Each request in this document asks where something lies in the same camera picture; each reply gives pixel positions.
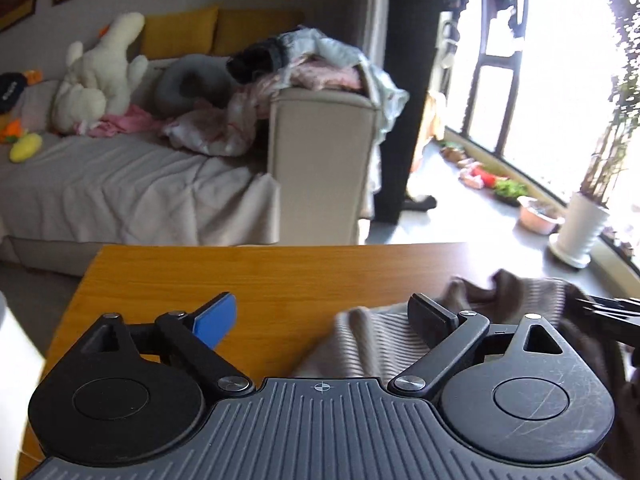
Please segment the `pink cloth on sofa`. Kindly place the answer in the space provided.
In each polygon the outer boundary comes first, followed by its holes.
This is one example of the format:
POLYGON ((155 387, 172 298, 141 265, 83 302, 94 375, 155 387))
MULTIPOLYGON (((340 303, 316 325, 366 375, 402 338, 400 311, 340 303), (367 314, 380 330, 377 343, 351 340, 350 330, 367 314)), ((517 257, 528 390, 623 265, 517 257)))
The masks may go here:
POLYGON ((74 133, 89 138, 108 139, 119 134, 160 131, 165 123, 156 119, 141 107, 131 104, 123 115, 104 115, 97 122, 78 122, 74 125, 74 133))

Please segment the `red bowl with greens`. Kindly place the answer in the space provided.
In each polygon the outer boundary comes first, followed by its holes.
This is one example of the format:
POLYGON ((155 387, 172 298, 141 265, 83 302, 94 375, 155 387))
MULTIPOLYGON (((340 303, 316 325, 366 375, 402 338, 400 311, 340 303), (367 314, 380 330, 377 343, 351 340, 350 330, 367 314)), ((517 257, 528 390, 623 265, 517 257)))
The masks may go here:
POLYGON ((517 207, 520 198, 528 195, 528 187, 487 168, 480 162, 469 162, 460 168, 459 180, 468 188, 488 190, 501 203, 517 207))

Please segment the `green bamboo palm plant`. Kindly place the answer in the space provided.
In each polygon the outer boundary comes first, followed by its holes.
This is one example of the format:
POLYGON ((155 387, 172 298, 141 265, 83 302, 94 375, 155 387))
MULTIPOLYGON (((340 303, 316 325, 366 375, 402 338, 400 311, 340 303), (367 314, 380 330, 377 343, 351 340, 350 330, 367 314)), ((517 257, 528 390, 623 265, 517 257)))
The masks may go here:
POLYGON ((639 129, 639 0, 608 0, 616 52, 622 57, 612 77, 611 120, 591 154, 579 193, 599 207, 611 199, 632 136, 639 129))

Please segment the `black cap on sofa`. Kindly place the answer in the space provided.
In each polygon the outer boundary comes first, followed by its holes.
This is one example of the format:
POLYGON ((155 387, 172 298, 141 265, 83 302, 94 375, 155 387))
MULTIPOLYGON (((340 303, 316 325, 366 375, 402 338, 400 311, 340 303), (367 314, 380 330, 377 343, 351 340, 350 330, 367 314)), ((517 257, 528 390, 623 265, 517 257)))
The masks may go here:
POLYGON ((28 86, 27 78, 21 73, 0 75, 0 114, 9 113, 28 86))

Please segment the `white plush duck toy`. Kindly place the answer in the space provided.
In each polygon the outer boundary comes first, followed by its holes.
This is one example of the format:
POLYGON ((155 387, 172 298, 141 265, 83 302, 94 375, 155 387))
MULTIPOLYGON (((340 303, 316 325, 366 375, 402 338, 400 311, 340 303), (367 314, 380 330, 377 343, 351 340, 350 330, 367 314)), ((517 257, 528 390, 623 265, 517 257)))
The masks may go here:
POLYGON ((80 41, 68 47, 66 73, 51 110, 55 131, 73 134, 78 127, 92 126, 106 115, 126 113, 149 67, 142 54, 128 58, 128 49, 144 25, 145 17, 139 12, 120 14, 91 50, 85 50, 80 41))

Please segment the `yellow sofa cushion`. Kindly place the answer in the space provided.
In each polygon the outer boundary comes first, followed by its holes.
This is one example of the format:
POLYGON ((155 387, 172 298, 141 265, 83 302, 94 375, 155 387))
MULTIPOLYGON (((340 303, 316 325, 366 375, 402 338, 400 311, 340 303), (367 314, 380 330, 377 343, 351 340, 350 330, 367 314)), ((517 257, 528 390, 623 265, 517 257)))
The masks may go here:
POLYGON ((218 6, 145 18, 140 53, 149 60, 209 54, 218 20, 218 6))

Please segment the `white ribbed plant pot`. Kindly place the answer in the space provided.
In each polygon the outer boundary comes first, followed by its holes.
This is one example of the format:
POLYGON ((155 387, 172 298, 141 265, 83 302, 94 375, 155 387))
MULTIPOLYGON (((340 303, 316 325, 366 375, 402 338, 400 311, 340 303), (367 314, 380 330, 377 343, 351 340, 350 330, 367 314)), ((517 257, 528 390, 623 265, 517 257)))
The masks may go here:
POLYGON ((574 269, 585 269, 609 216, 605 207, 576 192, 567 205, 564 223, 558 232, 549 236, 552 255, 574 269))

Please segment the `grey neck pillow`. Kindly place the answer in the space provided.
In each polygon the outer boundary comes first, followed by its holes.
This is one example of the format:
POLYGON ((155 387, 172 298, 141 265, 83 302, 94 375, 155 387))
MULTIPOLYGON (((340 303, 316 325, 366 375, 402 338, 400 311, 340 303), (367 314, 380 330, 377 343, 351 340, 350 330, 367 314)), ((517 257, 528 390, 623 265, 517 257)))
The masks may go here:
POLYGON ((237 85, 225 58, 189 54, 171 63, 157 79, 154 108, 164 117, 189 113, 201 101, 225 108, 237 85))

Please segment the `yellow plush toy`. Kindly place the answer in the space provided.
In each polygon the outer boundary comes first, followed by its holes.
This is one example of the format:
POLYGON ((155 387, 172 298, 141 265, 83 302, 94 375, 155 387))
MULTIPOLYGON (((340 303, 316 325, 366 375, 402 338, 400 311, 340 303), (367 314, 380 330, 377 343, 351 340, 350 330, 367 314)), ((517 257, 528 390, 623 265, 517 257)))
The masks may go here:
POLYGON ((14 164, 26 162, 26 160, 29 160, 40 151, 42 144, 43 140, 40 134, 34 132, 24 134, 12 144, 12 148, 9 151, 10 162, 14 164))

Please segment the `grey striped knit sweater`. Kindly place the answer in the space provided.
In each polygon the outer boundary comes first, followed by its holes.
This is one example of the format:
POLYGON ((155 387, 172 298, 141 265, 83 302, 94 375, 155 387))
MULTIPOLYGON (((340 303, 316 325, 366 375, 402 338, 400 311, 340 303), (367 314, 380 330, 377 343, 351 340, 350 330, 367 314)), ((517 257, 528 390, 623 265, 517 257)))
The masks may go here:
POLYGON ((294 370, 295 377, 377 377, 389 382, 449 336, 461 311, 514 324, 526 313, 544 316, 602 380, 619 411, 639 406, 637 378, 626 377, 622 350, 597 323, 579 312, 590 297, 559 278, 519 278, 506 270, 481 288, 453 278, 433 307, 422 300, 356 307, 334 316, 329 336, 294 370))

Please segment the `grey sofa with sheet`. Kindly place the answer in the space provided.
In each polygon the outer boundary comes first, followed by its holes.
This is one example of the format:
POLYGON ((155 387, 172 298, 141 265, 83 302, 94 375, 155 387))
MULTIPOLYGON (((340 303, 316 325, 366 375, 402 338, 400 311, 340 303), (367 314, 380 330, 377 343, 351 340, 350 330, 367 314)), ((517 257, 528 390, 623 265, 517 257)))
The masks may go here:
POLYGON ((267 130, 242 157, 172 148, 152 132, 47 134, 1 165, 1 255, 82 275, 105 245, 353 245, 380 100, 359 92, 262 90, 267 130))

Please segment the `pink bowl planter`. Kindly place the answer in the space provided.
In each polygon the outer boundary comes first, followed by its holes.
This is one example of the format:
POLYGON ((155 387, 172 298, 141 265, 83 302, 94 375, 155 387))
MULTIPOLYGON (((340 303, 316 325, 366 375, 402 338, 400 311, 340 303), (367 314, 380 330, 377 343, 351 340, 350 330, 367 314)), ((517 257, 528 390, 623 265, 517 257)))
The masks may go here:
POLYGON ((530 196, 518 198, 520 213, 518 223, 530 232, 548 236, 556 232, 563 224, 564 218, 551 204, 530 196))

